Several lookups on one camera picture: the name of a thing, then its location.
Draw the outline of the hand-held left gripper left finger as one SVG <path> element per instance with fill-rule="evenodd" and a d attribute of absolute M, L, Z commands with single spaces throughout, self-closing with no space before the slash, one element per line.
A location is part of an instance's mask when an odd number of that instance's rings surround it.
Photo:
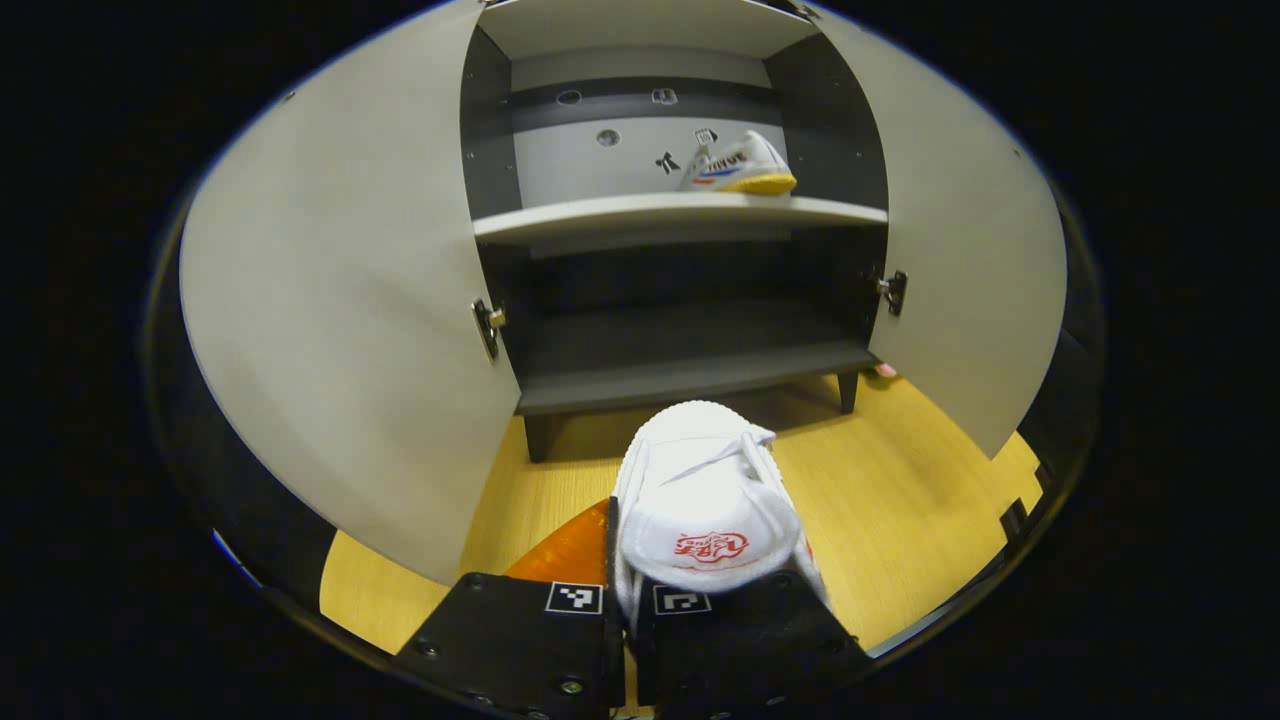
<path fill-rule="evenodd" d="M 605 498 L 563 571 L 462 575 L 394 656 L 399 670 L 504 719 L 612 719 L 626 705 L 625 629 L 613 584 L 618 509 Z"/>

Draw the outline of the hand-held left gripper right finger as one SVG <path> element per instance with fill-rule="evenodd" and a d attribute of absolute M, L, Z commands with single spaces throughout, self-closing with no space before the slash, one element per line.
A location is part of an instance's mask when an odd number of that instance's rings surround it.
<path fill-rule="evenodd" d="M 636 701 L 658 717 L 801 717 L 873 665 L 795 570 L 708 594 L 645 579 Z"/>

